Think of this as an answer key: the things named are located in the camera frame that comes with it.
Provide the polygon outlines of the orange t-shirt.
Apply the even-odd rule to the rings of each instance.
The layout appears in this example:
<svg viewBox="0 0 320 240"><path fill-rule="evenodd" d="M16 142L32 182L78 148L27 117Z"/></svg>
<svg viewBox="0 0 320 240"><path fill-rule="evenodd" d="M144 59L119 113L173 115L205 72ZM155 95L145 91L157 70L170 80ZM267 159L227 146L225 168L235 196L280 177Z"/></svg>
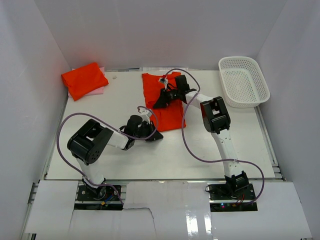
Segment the orange t-shirt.
<svg viewBox="0 0 320 240"><path fill-rule="evenodd" d="M163 89L165 85L159 82L161 78L160 75L143 73L141 77L145 106L152 109L157 116L159 121L157 130L159 132L165 132L180 129L182 127L182 119L184 115L182 101L177 99L172 101L166 108L153 108L154 104L160 97L161 89Z"/></svg>
<svg viewBox="0 0 320 240"><path fill-rule="evenodd" d="M97 62L63 73L61 79L74 101L109 84Z"/></svg>

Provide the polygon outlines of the aluminium frame rail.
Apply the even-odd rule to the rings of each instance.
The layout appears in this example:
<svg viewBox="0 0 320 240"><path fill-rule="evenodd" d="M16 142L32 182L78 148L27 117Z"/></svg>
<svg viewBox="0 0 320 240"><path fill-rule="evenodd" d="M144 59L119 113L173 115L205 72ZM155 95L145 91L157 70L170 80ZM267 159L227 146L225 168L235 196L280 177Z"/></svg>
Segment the aluminium frame rail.
<svg viewBox="0 0 320 240"><path fill-rule="evenodd" d="M33 183L32 184L32 188L29 194L29 198L27 201L27 211L26 211L26 215L25 215L25 219L24 219L24 223L23 223L23 228L22 228L22 233L20 235L20 240L35 240L36 239L36 233L27 233L26 232L26 228L27 228L27 223L30 217L30 213L31 213L31 209L33 206L33 202L35 200L36 197L36 193L38 190L38 183Z"/></svg>

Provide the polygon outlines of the white perforated plastic basket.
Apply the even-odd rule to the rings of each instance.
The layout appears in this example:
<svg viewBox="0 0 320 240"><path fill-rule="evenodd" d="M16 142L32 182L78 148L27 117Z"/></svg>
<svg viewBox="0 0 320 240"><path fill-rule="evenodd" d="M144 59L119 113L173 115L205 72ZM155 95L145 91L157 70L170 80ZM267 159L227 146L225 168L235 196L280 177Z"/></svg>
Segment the white perforated plastic basket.
<svg viewBox="0 0 320 240"><path fill-rule="evenodd" d="M255 108L270 98L258 63L247 56L228 56L218 62L226 102L233 108Z"/></svg>

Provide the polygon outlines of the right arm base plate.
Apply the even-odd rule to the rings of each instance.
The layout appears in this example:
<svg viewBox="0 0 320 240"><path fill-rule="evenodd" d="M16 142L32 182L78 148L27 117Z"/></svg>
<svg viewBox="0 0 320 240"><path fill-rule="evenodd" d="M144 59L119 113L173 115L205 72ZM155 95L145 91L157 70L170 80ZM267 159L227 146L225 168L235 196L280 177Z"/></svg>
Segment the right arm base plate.
<svg viewBox="0 0 320 240"><path fill-rule="evenodd" d="M253 185L232 193L226 184L208 184L205 192L209 195L210 211L212 213L231 213L231 212L257 212Z"/></svg>

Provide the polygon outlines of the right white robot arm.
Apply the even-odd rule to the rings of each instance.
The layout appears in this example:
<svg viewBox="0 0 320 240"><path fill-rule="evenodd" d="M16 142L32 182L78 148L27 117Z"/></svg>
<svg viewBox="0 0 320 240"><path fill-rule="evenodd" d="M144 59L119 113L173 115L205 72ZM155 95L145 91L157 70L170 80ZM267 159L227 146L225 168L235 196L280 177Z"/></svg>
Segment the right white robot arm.
<svg viewBox="0 0 320 240"><path fill-rule="evenodd" d="M153 105L154 109L163 109L175 100L180 100L187 106L201 110L202 121L207 132L213 137L223 162L226 181L226 195L236 200L243 195L249 186L247 174L241 167L230 134L231 118L222 97L209 97L190 88L185 75L174 78L175 85L169 83L166 76L159 82L164 85L159 98Z"/></svg>

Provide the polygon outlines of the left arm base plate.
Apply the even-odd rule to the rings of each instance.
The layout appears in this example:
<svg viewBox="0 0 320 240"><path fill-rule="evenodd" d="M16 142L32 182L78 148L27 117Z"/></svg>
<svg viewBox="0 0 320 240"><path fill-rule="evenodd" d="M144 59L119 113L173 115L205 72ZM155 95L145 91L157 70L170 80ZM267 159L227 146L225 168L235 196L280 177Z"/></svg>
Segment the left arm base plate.
<svg viewBox="0 0 320 240"><path fill-rule="evenodd" d="M76 193L74 209L87 211L121 211L123 204L120 202L122 186L114 185L103 187L90 187L85 184L79 185Z"/></svg>

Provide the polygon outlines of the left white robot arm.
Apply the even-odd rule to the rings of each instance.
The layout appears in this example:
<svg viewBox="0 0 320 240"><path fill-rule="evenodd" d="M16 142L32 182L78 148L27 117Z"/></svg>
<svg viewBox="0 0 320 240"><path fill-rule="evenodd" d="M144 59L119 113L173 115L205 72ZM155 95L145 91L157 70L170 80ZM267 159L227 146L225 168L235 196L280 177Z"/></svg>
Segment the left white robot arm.
<svg viewBox="0 0 320 240"><path fill-rule="evenodd" d="M131 115L119 131L102 126L91 118L69 139L67 149L85 174L83 183L88 193L99 200L105 196L106 187L103 185L105 178L99 172L98 159L106 146L126 151L134 146L136 140L154 142L163 138L148 116Z"/></svg>

